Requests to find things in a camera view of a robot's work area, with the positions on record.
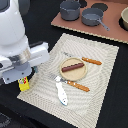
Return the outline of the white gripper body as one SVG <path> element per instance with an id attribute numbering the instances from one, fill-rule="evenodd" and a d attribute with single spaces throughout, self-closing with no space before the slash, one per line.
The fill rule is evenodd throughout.
<path id="1" fill-rule="evenodd" d="M 49 59 L 48 43 L 37 42 L 36 45 L 6 45 L 0 47 L 0 85 L 9 84 L 29 76 L 32 67 Z"/>

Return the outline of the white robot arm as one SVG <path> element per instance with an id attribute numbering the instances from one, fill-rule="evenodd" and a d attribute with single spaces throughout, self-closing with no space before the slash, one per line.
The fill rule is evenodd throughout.
<path id="1" fill-rule="evenodd" d="M 0 83 L 29 76 L 32 68 L 49 59 L 46 42 L 29 45 L 22 21 L 30 0 L 0 0 Z"/>

